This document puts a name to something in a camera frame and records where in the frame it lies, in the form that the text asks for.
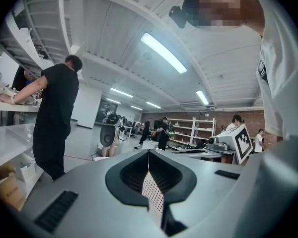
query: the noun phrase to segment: white ceiling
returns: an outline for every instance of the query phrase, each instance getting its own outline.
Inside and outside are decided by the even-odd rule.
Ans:
[[[189,24],[180,29],[170,19],[172,6],[183,0],[83,0],[85,54],[83,76],[104,96],[145,110],[150,101],[170,110],[189,110],[203,104],[203,90],[218,108],[260,103],[255,71],[260,37],[247,27],[207,32]],[[72,44],[69,0],[64,1],[68,36]],[[140,41],[148,32],[164,44],[188,69],[179,74]],[[130,99],[110,87],[134,95]]]

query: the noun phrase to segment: floor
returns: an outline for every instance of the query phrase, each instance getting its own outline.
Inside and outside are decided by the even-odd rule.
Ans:
[[[100,130],[101,126],[95,125],[93,129],[83,128],[76,125],[75,122],[71,123],[71,133],[66,139],[65,144],[65,154],[64,154],[64,171],[68,172],[71,169],[78,167],[80,165],[86,164],[93,160],[95,156],[97,144],[100,139]],[[120,141],[123,144],[122,152],[127,153],[134,151],[134,147],[138,146],[141,135],[137,135],[137,138],[127,138],[126,141]],[[51,177],[43,173],[39,181],[34,186],[31,194],[35,193],[37,190],[40,190],[47,184],[51,183]]]

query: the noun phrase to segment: person in white t-shirt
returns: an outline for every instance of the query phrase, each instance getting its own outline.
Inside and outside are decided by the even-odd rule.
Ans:
[[[233,119],[232,119],[232,123],[227,126],[226,131],[228,131],[229,129],[232,129],[236,126],[240,126],[240,124],[242,123],[242,117],[240,115],[234,115]]]
[[[182,28],[184,20],[199,28],[247,26],[257,32],[262,43],[254,73],[265,130],[279,140],[298,136],[298,29],[277,0],[185,0],[182,11],[172,8],[173,14]]]
[[[259,129],[258,134],[256,135],[254,139],[254,153],[260,153],[263,151],[263,138],[262,135],[264,133],[263,129]]]

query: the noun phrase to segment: linear light fixture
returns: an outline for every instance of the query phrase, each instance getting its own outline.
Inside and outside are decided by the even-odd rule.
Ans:
[[[117,92],[117,93],[121,93],[121,94],[123,94],[123,95],[126,95],[126,96],[128,96],[128,97],[130,97],[130,98],[132,98],[132,97],[133,97],[133,96],[132,96],[132,95],[130,95],[130,94],[124,93],[124,92],[122,92],[122,91],[119,91],[119,90],[117,90],[117,89],[114,89],[114,88],[110,88],[110,90],[112,90],[112,91],[114,91],[114,92]]]
[[[114,100],[111,100],[111,99],[108,99],[108,98],[106,98],[106,100],[109,100],[109,101],[112,101],[112,102],[115,102],[115,103],[121,104],[119,101],[114,101]]]
[[[152,103],[150,103],[150,102],[146,102],[147,104],[149,104],[149,105],[151,105],[151,106],[154,106],[155,108],[157,108],[157,109],[161,109],[161,107],[159,107],[159,106],[157,106],[157,105],[155,105],[155,104],[152,104]]]
[[[141,37],[141,41],[161,55],[169,64],[171,64],[180,74],[187,72],[186,67],[171,53],[164,45],[152,37],[149,33],[145,33]]]
[[[204,103],[204,105],[208,105],[209,104],[207,98],[205,97],[205,95],[204,95],[204,93],[202,91],[197,91],[197,95],[200,97],[200,99],[202,100],[202,102]]]
[[[142,111],[142,109],[140,109],[140,108],[137,108],[137,107],[134,107],[134,106],[131,106],[131,107],[134,108],[134,109],[138,109],[138,110]]]

